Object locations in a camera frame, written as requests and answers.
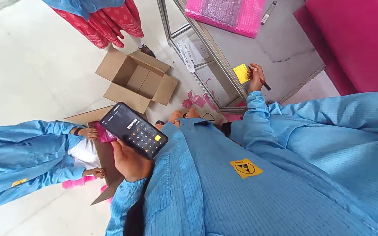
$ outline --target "open cardboard box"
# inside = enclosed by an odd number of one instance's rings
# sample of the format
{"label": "open cardboard box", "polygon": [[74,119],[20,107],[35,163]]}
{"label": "open cardboard box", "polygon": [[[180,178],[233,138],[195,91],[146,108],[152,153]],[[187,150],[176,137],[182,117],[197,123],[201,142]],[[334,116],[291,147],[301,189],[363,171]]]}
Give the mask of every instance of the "open cardboard box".
{"label": "open cardboard box", "polygon": [[105,98],[144,113],[151,100],[168,104],[177,85],[175,78],[165,74],[169,68],[141,51],[126,55],[110,48],[96,74],[112,82]]}

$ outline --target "cable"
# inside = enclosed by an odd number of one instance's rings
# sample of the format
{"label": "cable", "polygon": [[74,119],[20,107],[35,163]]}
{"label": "cable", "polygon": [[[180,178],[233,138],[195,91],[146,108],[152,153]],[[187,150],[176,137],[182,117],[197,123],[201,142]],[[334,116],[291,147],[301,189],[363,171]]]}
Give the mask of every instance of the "cable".
{"label": "cable", "polygon": [[211,117],[213,118],[213,120],[212,120],[212,121],[215,121],[215,119],[214,119],[213,115],[211,115],[210,113],[205,113],[205,114],[204,114],[204,116],[202,116],[202,119],[203,119],[203,118],[205,117],[205,115],[206,115],[206,114],[210,115],[210,116],[211,116]]}

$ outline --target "shoe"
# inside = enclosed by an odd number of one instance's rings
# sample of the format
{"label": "shoe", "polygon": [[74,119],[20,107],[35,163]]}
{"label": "shoe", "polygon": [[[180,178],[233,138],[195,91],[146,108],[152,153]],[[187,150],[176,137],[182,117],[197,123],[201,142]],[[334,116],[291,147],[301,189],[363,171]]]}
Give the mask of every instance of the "shoe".
{"label": "shoe", "polygon": [[155,58],[154,53],[144,44],[142,48],[138,48],[141,52]]}

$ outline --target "red pen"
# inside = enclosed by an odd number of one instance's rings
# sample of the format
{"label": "red pen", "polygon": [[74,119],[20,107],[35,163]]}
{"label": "red pen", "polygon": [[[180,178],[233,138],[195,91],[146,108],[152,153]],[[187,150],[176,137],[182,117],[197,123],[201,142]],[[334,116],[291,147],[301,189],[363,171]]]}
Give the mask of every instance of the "red pen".
{"label": "red pen", "polygon": [[[248,66],[248,68],[253,73],[253,69],[251,67],[249,67],[249,66]],[[263,81],[261,78],[259,78],[259,79],[260,79],[260,83],[262,83],[265,86],[265,88],[269,91],[270,90],[270,86],[265,81]]]}

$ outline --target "white floor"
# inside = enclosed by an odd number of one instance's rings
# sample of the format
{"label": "white floor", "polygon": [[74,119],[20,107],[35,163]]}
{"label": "white floor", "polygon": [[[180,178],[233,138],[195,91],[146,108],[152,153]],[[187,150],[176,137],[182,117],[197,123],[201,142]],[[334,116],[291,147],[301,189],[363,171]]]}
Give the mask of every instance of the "white floor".
{"label": "white floor", "polygon": [[[172,66],[170,75],[180,81],[168,106],[152,103],[147,110],[150,121],[167,120],[173,110],[181,108],[189,90],[203,92],[168,46],[156,1],[135,2],[142,19],[143,42],[158,59]],[[168,5],[171,27],[177,29],[185,21],[172,7]],[[124,43],[122,51],[136,49],[129,37]],[[22,0],[0,11],[0,126],[33,119],[61,120],[113,104],[102,98],[109,82],[94,73],[105,53],[42,1]],[[321,73],[286,103],[336,95],[326,74]],[[200,110],[205,112],[218,120],[208,105]],[[50,186],[0,206],[0,235],[103,235],[109,204],[90,206],[103,185],[102,180],[95,180],[70,190]]]}

